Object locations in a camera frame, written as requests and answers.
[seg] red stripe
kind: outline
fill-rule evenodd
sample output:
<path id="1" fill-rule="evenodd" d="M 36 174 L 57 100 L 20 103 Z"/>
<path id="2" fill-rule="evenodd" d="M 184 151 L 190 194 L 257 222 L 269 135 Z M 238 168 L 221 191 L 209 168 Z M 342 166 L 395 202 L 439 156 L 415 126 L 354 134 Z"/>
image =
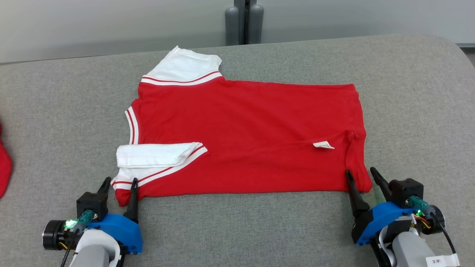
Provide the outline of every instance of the red stripe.
<path id="1" fill-rule="evenodd" d="M 135 127 L 133 126 L 132 115 L 130 115 L 130 111 L 128 109 L 127 109 L 127 114 L 129 115 L 129 118 L 130 118 L 130 125 L 132 125 L 132 142 L 131 142 L 131 144 L 133 144 L 133 141 L 135 140 Z"/>
<path id="2" fill-rule="evenodd" d="M 165 83 L 181 83 L 181 84 L 185 84 L 185 83 L 192 83 L 192 82 L 196 82 L 198 80 L 201 80 L 203 79 L 204 77 L 208 77 L 210 76 L 211 74 L 214 74 L 214 73 L 219 73 L 219 71 L 213 71 L 211 73 L 208 73 L 206 74 L 205 76 L 203 77 L 200 77 L 198 79 L 195 79 L 195 80 L 192 80 L 192 81 L 187 81 L 187 82 L 181 82 L 181 81 L 165 81 L 165 80 L 158 80 L 158 79 L 155 79 L 155 78 L 151 78 L 151 77 L 143 77 L 144 79 L 149 79 L 149 80 L 153 80 L 153 81 L 157 81 L 157 82 L 165 82 Z"/>
<path id="3" fill-rule="evenodd" d="M 198 147 L 197 149 L 195 149 L 193 152 L 191 152 L 190 156 L 193 155 L 196 151 L 200 150 L 200 148 L 202 148 L 203 146 L 204 146 L 204 145 L 201 145 L 200 147 Z M 161 170 L 161 171 L 156 172 L 156 173 L 154 173 L 154 174 L 151 174 L 151 175 L 149 175 L 149 176 L 147 176 L 147 177 L 143 177 L 142 179 L 139 180 L 139 182 L 140 182 L 140 181 L 143 181 L 143 180 L 145 180 L 145 179 L 147 179 L 147 178 L 150 178 L 150 177 L 152 177 L 152 176 L 154 176 L 154 175 L 160 174 L 160 173 L 162 173 L 162 172 L 166 172 L 166 171 L 168 171 L 168 170 L 171 169 L 171 168 L 173 168 L 173 167 L 168 167 L 168 168 L 166 168 L 165 170 Z M 130 181 L 115 181 L 115 182 L 112 183 L 112 186 L 114 186 L 116 183 L 128 183 L 128 184 L 132 184 L 132 182 L 130 182 Z"/>

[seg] robotic arm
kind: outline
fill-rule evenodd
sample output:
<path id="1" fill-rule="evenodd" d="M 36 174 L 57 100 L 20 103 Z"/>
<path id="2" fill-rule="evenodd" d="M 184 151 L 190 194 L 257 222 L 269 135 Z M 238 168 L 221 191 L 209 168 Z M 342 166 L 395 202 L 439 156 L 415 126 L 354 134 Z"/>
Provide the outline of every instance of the robotic arm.
<path id="1" fill-rule="evenodd" d="M 131 187 L 131 199 L 123 214 L 108 214 L 107 177 L 97 193 L 84 193 L 77 201 L 77 220 L 51 220 L 43 230 L 43 247 L 66 250 L 61 263 L 75 249 L 69 267 L 122 267 L 125 255 L 142 253 L 138 225 L 138 181 Z"/>
<path id="2" fill-rule="evenodd" d="M 355 223 L 351 237 L 356 245 L 370 245 L 379 267 L 457 267 L 457 254 L 445 230 L 440 209 L 422 200 L 424 186 L 413 180 L 388 183 L 376 168 L 370 168 L 386 202 L 370 209 L 356 189 L 355 180 L 346 172 Z M 436 256 L 420 237 L 443 232 L 452 255 Z"/>

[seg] striped trim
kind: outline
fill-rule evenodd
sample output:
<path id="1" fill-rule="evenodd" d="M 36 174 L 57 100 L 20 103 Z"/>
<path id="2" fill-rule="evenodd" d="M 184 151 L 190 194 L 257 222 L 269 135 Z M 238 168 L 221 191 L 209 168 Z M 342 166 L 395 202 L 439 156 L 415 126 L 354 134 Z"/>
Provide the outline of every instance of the striped trim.
<path id="1" fill-rule="evenodd" d="M 132 107 L 129 107 L 125 111 L 125 116 L 127 117 L 127 121 L 129 122 L 129 128 L 130 128 L 129 144 L 138 144 L 139 143 L 139 125 L 137 123 L 137 118 L 135 117 L 135 112 L 133 111 Z"/>
<path id="2" fill-rule="evenodd" d="M 141 82 L 142 83 L 148 83 L 148 84 L 153 84 L 157 86 L 193 86 L 193 85 L 198 85 L 202 83 L 206 83 L 212 79 L 222 77 L 221 73 L 219 71 L 213 71 L 210 72 L 206 75 L 203 75 L 202 77 L 190 81 L 171 81 L 171 80 L 162 80 L 162 79 L 157 79 L 152 76 L 147 76 L 144 75 L 142 77 Z"/>
<path id="3" fill-rule="evenodd" d="M 172 174 L 174 172 L 177 172 L 184 167 L 186 167 L 188 164 L 190 164 L 192 161 L 206 153 L 208 150 L 204 146 L 200 146 L 197 149 L 195 149 L 190 156 L 185 160 L 185 162 L 182 165 L 175 166 L 175 167 L 169 167 L 164 170 L 161 170 L 159 172 L 156 172 L 154 174 L 148 175 L 146 177 L 139 178 L 139 184 L 138 186 L 143 186 L 149 182 L 152 182 L 155 179 L 158 179 L 160 177 Z M 124 180 L 116 180 L 112 183 L 112 187 L 116 189 L 126 189 L 129 190 L 132 182 L 131 181 L 124 181 Z"/>

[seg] white wall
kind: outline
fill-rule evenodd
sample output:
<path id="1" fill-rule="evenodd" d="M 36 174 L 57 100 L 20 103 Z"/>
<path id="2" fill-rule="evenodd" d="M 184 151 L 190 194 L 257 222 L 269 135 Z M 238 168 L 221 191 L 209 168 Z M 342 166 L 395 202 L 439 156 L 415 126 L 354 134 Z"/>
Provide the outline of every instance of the white wall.
<path id="1" fill-rule="evenodd" d="M 0 62 L 223 46 L 230 0 L 1 0 Z"/>
<path id="2" fill-rule="evenodd" d="M 475 0 L 257 0 L 263 42 L 425 33 L 475 43 Z M 225 44 L 233 0 L 1 0 L 0 63 Z"/>
<path id="3" fill-rule="evenodd" d="M 475 0 L 257 0 L 262 42 L 422 33 L 475 44 Z"/>

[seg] red fabric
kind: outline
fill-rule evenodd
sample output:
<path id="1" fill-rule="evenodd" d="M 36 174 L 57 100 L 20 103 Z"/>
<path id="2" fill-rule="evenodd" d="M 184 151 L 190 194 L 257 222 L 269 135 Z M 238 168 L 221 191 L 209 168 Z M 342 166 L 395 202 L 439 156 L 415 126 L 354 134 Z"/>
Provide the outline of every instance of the red fabric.
<path id="1" fill-rule="evenodd" d="M 3 147 L 3 143 L 0 140 L 0 198 L 3 197 L 8 187 L 8 181 L 11 174 L 11 159 L 8 156 L 7 151 Z"/>
<path id="2" fill-rule="evenodd" d="M 139 198 L 204 193 L 360 191 L 366 132 L 354 85 L 228 81 L 193 86 L 141 82 L 132 103 L 139 144 L 201 142 L 208 149 L 183 169 L 139 187 Z M 315 148 L 328 141 L 335 149 Z M 117 189 L 119 204 L 130 191 Z"/>

